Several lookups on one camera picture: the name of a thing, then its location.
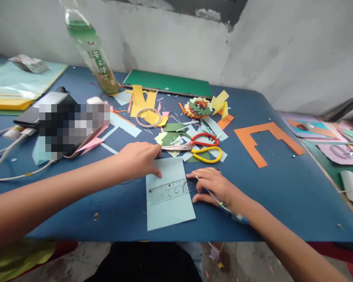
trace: scissor blade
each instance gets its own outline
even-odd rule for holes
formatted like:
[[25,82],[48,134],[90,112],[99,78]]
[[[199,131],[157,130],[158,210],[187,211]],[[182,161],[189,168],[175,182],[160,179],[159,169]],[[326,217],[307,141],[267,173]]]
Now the scissor blade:
[[163,150],[168,151],[189,151],[192,150],[192,146],[190,144],[182,144],[182,145],[171,145],[162,147]]

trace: left hand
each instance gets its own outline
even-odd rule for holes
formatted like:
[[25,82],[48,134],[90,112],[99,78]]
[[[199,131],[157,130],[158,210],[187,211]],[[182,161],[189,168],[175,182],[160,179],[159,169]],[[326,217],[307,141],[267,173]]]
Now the left hand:
[[115,160],[115,169],[126,180],[141,178],[147,174],[161,178],[161,171],[154,165],[155,157],[160,157],[161,152],[162,146],[159,144],[136,142],[127,144],[112,158]]

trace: concrete floor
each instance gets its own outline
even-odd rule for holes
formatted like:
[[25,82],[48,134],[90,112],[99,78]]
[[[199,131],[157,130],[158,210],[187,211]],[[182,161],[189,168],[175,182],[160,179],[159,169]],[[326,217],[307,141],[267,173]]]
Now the concrete floor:
[[[93,275],[110,250],[110,243],[84,242],[72,253],[41,266],[17,279],[15,282],[83,282]],[[209,258],[210,247],[202,243],[202,268],[204,280],[215,282],[292,282],[292,278],[271,250],[263,242],[225,242],[223,250],[228,253],[230,267],[219,270]],[[349,281],[352,277],[345,263],[327,258]]]

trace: tape roll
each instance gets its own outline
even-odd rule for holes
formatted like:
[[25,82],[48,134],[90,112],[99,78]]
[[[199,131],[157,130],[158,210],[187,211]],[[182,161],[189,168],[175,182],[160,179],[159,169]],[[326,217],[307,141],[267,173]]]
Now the tape roll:
[[[152,124],[152,125],[146,125],[146,124],[143,124],[141,121],[138,120],[140,114],[142,114],[143,112],[146,112],[146,111],[152,111],[152,112],[155,112],[156,114],[158,114],[158,121],[155,123],[155,124]],[[136,115],[136,121],[139,125],[141,125],[142,127],[146,127],[146,128],[151,128],[151,127],[156,127],[160,122],[161,122],[161,114],[159,111],[157,111],[156,109],[153,109],[153,108],[145,108],[145,109],[142,109],[140,110],[137,115]]]

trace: blue table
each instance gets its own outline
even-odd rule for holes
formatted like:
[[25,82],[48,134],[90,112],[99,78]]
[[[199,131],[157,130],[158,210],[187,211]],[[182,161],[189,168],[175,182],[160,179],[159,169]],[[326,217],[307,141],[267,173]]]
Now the blue table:
[[[126,77],[124,73],[115,74],[118,81]],[[87,68],[69,67],[54,83],[51,90],[64,86],[78,103],[99,96],[101,91],[91,83],[96,83]],[[226,160],[215,164],[223,175],[244,193],[261,203],[282,223],[306,241],[353,242],[353,214],[341,196],[325,177],[309,154],[292,158],[293,152],[282,141],[276,140],[266,132],[253,134],[258,144],[257,150],[268,163],[259,169],[233,129],[249,127],[274,121],[284,132],[296,140],[290,129],[279,118],[264,96],[255,91],[212,86],[218,95],[226,90],[231,115],[238,116],[229,125],[229,138],[220,147],[228,153]],[[180,114],[178,102],[184,104],[188,98],[183,96],[163,97],[162,110]],[[120,105],[103,95],[115,108]],[[179,116],[182,122],[190,121],[185,115]],[[10,127],[13,117],[0,116],[0,130]],[[155,143],[154,137],[159,128],[151,129],[154,135],[142,131],[137,138],[121,128],[106,139],[106,144],[119,151],[129,142],[147,141]],[[31,152],[36,137],[31,137],[17,146],[0,167],[0,178],[21,175],[37,170]],[[0,138],[1,146],[10,142]],[[39,174],[0,183],[0,193],[15,189],[28,183],[50,177],[62,172],[98,161],[111,153],[102,146],[76,159],[61,159]],[[170,157],[167,152],[162,158]],[[207,166],[204,163],[184,163],[185,172]],[[133,180],[129,184],[111,187],[88,196],[48,219],[29,233],[33,238],[72,239],[80,241],[257,241],[259,235],[249,226],[239,225],[219,209],[205,203],[194,205],[196,219],[166,228],[147,232],[146,186],[145,178]],[[99,213],[95,221],[93,215]]]

